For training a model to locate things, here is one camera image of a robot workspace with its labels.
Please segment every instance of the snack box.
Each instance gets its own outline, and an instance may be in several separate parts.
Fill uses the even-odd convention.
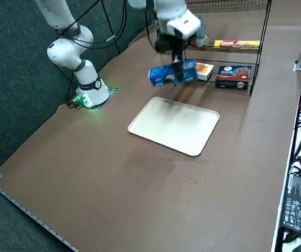
[[[216,40],[214,48],[239,47],[240,49],[258,49],[260,40]]]
[[[169,84],[181,84],[197,80],[196,63],[194,59],[186,59],[182,64],[183,80],[179,81],[175,75],[173,65],[160,66],[152,68],[148,73],[148,78],[154,87],[165,86]]]
[[[196,62],[197,78],[207,81],[213,73],[213,65]]]
[[[251,66],[220,66],[216,87],[248,90],[251,70]]]

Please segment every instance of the blue box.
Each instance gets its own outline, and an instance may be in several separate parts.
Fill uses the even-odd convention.
[[[148,78],[154,87],[170,84],[183,84],[185,82],[197,80],[196,64],[194,59],[186,59],[182,65],[183,80],[179,81],[175,76],[172,65],[154,67],[148,73]]]

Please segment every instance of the gray carpet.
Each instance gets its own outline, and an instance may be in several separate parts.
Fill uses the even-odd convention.
[[[70,251],[0,194],[0,252]]]

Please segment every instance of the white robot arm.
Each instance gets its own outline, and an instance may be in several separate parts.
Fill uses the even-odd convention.
[[[73,71],[79,82],[76,94],[84,99],[85,107],[91,108],[105,102],[109,97],[108,88],[98,76],[93,64],[80,58],[93,42],[91,31],[75,22],[65,0],[35,1],[48,25],[66,37],[58,38],[50,44],[47,49],[49,59],[55,65]]]
[[[185,0],[128,0],[128,3],[137,9],[149,9],[154,5],[163,34],[188,39],[201,27],[201,21],[187,9]]]
[[[175,75],[179,81],[183,80],[182,74],[182,51],[185,44],[198,32],[204,40],[205,33],[201,26],[201,20],[187,9],[185,0],[128,0],[132,7],[147,10],[154,5],[159,31],[155,42],[155,50],[158,53],[171,51],[172,63]]]

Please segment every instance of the cable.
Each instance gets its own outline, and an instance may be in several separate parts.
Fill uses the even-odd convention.
[[[80,15],[71,25],[69,25],[63,32],[62,34],[64,34],[67,30],[70,29],[71,26],[73,26],[74,24],[76,24],[82,17],[84,17],[100,0],[97,0],[96,2],[94,2],[82,15]]]
[[[115,41],[118,41],[122,37],[122,35],[123,35],[123,33],[124,33],[125,29],[126,29],[126,24],[127,24],[127,3],[126,3],[126,0],[124,0],[123,1],[123,15],[122,15],[122,20],[121,20],[121,24],[120,24],[119,30],[116,33],[117,34],[117,38],[116,38]],[[77,41],[82,42],[82,43],[87,43],[87,44],[90,44],[90,45],[93,45],[93,44],[95,44],[95,45],[104,44],[104,43],[107,43],[107,42],[88,42],[88,41],[80,40],[80,39],[77,39],[77,38],[68,37],[68,36],[66,36],[63,33],[60,33],[58,35],[63,36],[65,38],[73,41],[75,44],[77,44],[77,45],[79,45],[79,46],[81,46],[83,48],[90,49],[90,50],[106,49],[106,48],[108,48],[108,47],[110,47],[110,46],[112,46],[112,45],[115,44],[115,42],[113,41],[112,43],[110,43],[108,45],[105,45],[103,47],[95,47],[94,48],[94,47],[91,47],[91,46],[84,46],[84,45],[78,43]]]
[[[73,72],[71,72],[71,79],[70,79],[70,84],[69,84],[69,88],[68,88],[68,92],[67,92],[67,106],[68,108],[70,108],[72,101],[69,98],[69,93],[70,93],[70,89],[71,89],[71,85],[72,85],[72,80],[73,80]]]
[[[145,22],[146,22],[146,31],[147,31],[147,38],[148,38],[148,41],[149,41],[151,47],[156,51],[155,46],[153,45],[153,42],[151,41],[151,38],[150,38],[150,36],[149,36],[147,12],[145,12]]]
[[[58,66],[56,66],[55,64],[53,64],[56,68],[57,68],[57,70],[59,70],[59,72],[67,79],[67,80],[69,80],[70,81],[70,83],[72,83],[75,87],[77,87],[78,85],[76,85],[73,81],[72,81],[72,79],[70,79]]]
[[[296,238],[301,236],[301,232],[296,232],[291,230],[286,237],[284,238],[284,240],[282,240],[282,243],[291,243],[292,241],[294,241]]]

